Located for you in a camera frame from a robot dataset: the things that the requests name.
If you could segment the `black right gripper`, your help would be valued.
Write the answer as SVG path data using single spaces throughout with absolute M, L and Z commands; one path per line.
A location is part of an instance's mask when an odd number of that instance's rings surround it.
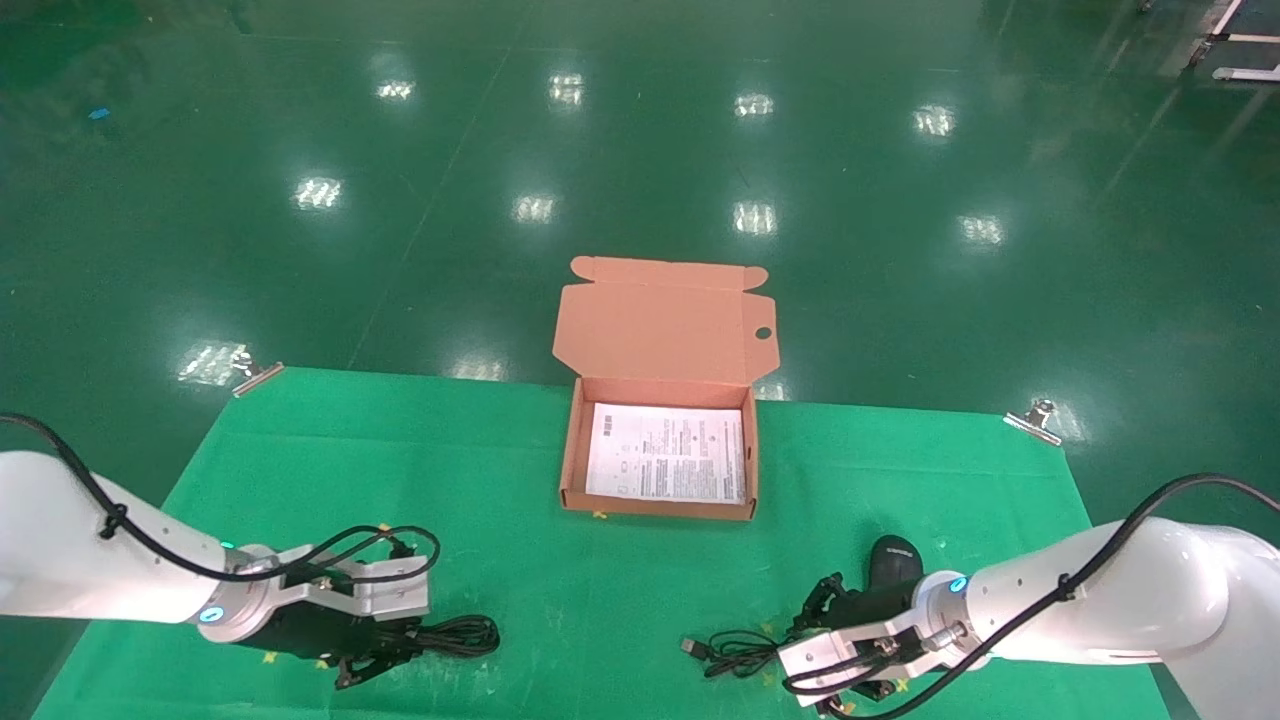
M 819 579 L 804 600 L 797 612 L 797 630 L 840 630 L 888 621 L 914 605 L 922 582 L 922 578 L 913 578 L 868 591 L 849 591 L 844 587 L 844 575 L 833 573 Z M 863 705 L 874 708 L 895 693 L 893 682 L 863 682 L 820 700 L 815 712 L 823 719 L 850 719 Z

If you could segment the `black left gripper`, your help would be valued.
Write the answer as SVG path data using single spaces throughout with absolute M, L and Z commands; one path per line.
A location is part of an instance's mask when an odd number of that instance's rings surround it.
M 236 642 L 253 650 L 324 660 L 337 669 L 335 689 L 346 691 L 422 655 L 422 618 L 378 621 L 315 603 L 275 609 L 255 633 Z

